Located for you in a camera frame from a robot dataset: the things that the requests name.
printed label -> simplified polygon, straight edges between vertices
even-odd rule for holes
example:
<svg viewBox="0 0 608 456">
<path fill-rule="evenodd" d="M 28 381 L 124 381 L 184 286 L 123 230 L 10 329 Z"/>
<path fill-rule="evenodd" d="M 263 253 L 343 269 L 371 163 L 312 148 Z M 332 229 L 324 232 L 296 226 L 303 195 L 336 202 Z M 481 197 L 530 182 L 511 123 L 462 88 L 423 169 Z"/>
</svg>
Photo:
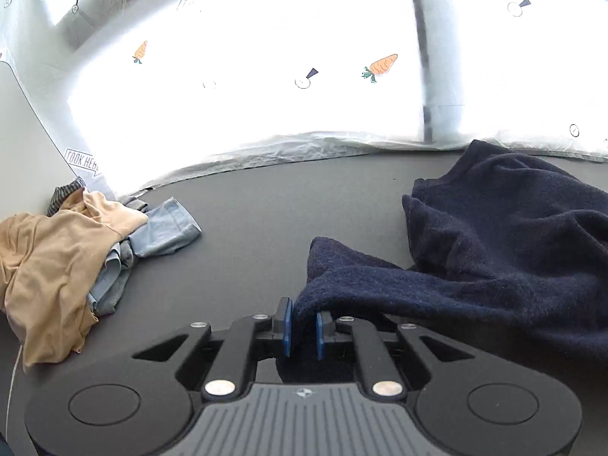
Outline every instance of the printed label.
<svg viewBox="0 0 608 456">
<path fill-rule="evenodd" d="M 190 10 L 190 11 L 201 11 L 198 0 L 179 0 L 177 4 L 177 11 Z"/>
<path fill-rule="evenodd" d="M 93 176 L 100 176 L 101 171 L 97 169 L 97 163 L 92 155 L 86 152 L 80 152 L 79 150 L 66 149 L 66 153 L 63 156 L 68 165 L 75 166 L 76 168 L 85 169 L 91 171 Z"/>
</svg>

orange carrot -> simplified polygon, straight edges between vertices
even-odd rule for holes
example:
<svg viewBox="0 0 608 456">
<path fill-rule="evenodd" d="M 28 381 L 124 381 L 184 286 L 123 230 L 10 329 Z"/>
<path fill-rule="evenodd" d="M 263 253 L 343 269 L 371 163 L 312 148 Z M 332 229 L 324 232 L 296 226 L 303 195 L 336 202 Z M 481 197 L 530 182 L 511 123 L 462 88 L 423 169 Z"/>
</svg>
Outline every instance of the orange carrot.
<svg viewBox="0 0 608 456">
<path fill-rule="evenodd" d="M 370 65 L 370 68 L 366 67 L 366 71 L 361 74 L 361 77 L 364 79 L 367 79 L 367 77 L 372 77 L 372 83 L 375 84 L 376 75 L 384 75 L 387 73 L 395 60 L 397 60 L 397 55 L 392 54 L 386 58 L 378 60 L 377 62 L 373 62 L 372 65 Z"/>
<path fill-rule="evenodd" d="M 133 54 L 133 63 L 141 63 L 142 58 L 146 54 L 146 47 L 148 45 L 148 41 L 144 41 L 142 45 L 138 48 L 138 50 Z"/>
</svg>

metal screw head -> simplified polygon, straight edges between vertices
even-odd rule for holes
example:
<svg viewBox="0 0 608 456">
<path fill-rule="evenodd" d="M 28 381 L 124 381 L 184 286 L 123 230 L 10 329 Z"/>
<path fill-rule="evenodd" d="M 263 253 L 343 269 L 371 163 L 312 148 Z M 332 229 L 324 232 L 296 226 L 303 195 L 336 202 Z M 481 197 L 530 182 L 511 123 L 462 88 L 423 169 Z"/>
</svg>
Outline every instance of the metal screw head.
<svg viewBox="0 0 608 456">
<path fill-rule="evenodd" d="M 378 396 L 397 396 L 403 392 L 403 386 L 394 380 L 380 380 L 372 386 Z"/>
<path fill-rule="evenodd" d="M 205 384 L 205 391 L 212 396 L 227 396 L 228 394 L 232 394 L 235 389 L 234 383 L 225 379 L 210 380 Z"/>
</svg>

logo emblem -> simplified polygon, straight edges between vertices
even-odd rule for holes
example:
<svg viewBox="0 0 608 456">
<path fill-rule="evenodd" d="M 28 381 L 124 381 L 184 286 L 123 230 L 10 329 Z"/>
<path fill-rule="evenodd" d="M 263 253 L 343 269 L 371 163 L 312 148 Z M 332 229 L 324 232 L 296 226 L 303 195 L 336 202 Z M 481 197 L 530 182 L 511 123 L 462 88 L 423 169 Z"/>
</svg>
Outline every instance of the logo emblem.
<svg viewBox="0 0 608 456">
<path fill-rule="evenodd" d="M 314 391 L 312 389 L 309 389 L 308 387 L 303 387 L 301 389 L 298 389 L 296 391 L 296 394 L 300 397 L 307 398 L 311 397 L 314 394 Z"/>
</svg>

striped cloth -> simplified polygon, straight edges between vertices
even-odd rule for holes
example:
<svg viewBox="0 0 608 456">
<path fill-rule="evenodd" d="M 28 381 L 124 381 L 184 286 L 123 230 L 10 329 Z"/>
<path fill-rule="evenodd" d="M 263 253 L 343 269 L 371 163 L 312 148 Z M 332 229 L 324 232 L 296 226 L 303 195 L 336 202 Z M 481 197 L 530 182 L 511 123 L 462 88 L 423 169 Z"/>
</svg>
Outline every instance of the striped cloth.
<svg viewBox="0 0 608 456">
<path fill-rule="evenodd" d="M 71 184 L 63 185 L 63 187 L 56 187 L 49 208 L 46 211 L 46 215 L 51 217 L 53 214 L 56 214 L 68 196 L 82 187 L 86 187 L 86 184 L 81 177 L 76 178 Z"/>
</svg>

